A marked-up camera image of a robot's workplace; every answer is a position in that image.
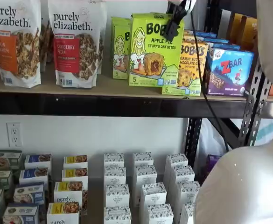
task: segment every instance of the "white box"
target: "white box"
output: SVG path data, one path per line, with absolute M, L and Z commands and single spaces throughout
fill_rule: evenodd
M 133 174 L 133 205 L 138 207 L 140 204 L 141 186 L 143 184 L 156 183 L 157 172 L 154 165 L 134 167 Z
M 105 153 L 104 167 L 124 167 L 123 153 Z
M 79 224 L 78 202 L 50 203 L 47 210 L 47 223 Z
M 125 167 L 105 167 L 104 168 L 104 189 L 107 185 L 119 185 L 126 183 Z
M 127 207 L 129 206 L 128 184 L 107 185 L 105 190 L 105 207 Z
M 87 155 L 65 156 L 63 158 L 63 169 L 78 168 L 88 168 Z
M 195 173 L 191 166 L 176 166 L 172 168 L 170 183 L 168 188 L 168 202 L 174 210 L 176 199 L 176 184 L 180 182 L 194 181 Z
M 193 205 L 189 205 L 189 204 L 183 205 L 180 223 L 193 224 L 193 212 L 194 212 Z
M 83 190 L 88 189 L 88 169 L 64 169 L 62 170 L 62 181 L 63 182 L 82 182 Z
M 129 207 L 104 208 L 104 224 L 130 224 Z
M 174 214 L 169 204 L 149 205 L 144 224 L 172 224 Z
M 185 204 L 193 204 L 200 188 L 200 184 L 197 181 L 181 182 L 177 184 L 177 195 L 174 206 L 174 219 L 176 224 L 179 224 L 180 222 L 182 206 Z
M 163 176 L 163 183 L 165 189 L 168 191 L 168 186 L 170 182 L 170 175 L 171 175 L 171 168 L 176 167 L 178 165 L 187 166 L 188 159 L 182 153 L 168 155 L 165 160 L 165 169 L 164 169 L 164 176 Z
M 143 214 L 148 205 L 165 204 L 166 190 L 163 183 L 151 183 L 141 186 L 140 223 L 144 223 Z

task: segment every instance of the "granola bag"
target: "granola bag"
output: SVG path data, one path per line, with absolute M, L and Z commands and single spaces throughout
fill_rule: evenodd
M 5 85 L 41 84 L 40 0 L 0 0 L 0 75 Z
M 54 37 L 56 84 L 96 86 L 100 32 L 104 26 L 102 1 L 48 0 Z

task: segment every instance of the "bobo's box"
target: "bobo's box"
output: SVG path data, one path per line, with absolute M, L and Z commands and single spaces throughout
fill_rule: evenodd
M 243 96 L 252 60 L 252 52 L 211 48 L 205 79 L 208 94 Z
M 169 14 L 133 14 L 130 46 L 130 86 L 176 86 L 183 21 L 173 41 L 162 35 Z

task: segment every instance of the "bobo's peanut butter chocolate box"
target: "bobo's peanut butter chocolate box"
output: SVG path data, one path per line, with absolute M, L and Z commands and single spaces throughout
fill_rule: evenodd
M 183 21 L 173 41 L 162 35 L 169 14 L 133 14 L 130 48 L 130 86 L 176 86 Z

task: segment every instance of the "small white box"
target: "small white box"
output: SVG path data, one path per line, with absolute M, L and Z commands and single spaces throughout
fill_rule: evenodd
M 127 207 L 129 206 L 128 184 L 107 185 L 105 191 L 105 207 Z
M 133 153 L 133 167 L 153 165 L 154 160 L 151 153 Z
M 177 184 L 177 196 L 174 206 L 174 219 L 176 224 L 180 222 L 182 206 L 185 204 L 193 204 L 200 188 L 200 184 L 197 181 Z
M 82 182 L 83 190 L 88 189 L 88 169 L 64 169 L 62 170 L 62 181 L 63 182 Z
M 104 189 L 107 185 L 119 185 L 126 183 L 125 167 L 105 167 L 104 168 Z
M 134 207 L 138 207 L 140 204 L 141 186 L 156 183 L 156 180 L 157 172 L 154 165 L 134 167 L 132 189 Z
M 169 204 L 149 205 L 144 224 L 172 224 L 174 214 Z
M 183 205 L 180 223 L 193 224 L 193 211 L 194 211 L 193 205 L 189 205 L 189 204 Z
M 104 224 L 130 224 L 129 207 L 104 208 Z
M 166 190 L 163 183 L 151 183 L 141 186 L 140 223 L 144 223 L 143 214 L 148 205 L 165 204 Z
M 195 173 L 191 166 L 179 165 L 172 168 L 171 178 L 168 188 L 168 202 L 174 210 L 176 199 L 176 184 L 180 182 L 194 181 Z
M 123 153 L 105 153 L 104 167 L 124 167 Z
M 65 156 L 63 158 L 63 169 L 88 168 L 87 155 Z
M 168 155 L 165 161 L 165 169 L 164 169 L 164 176 L 163 176 L 163 183 L 165 189 L 168 191 L 168 186 L 170 182 L 170 175 L 171 175 L 171 168 L 176 167 L 178 165 L 187 166 L 188 159 L 182 153 Z

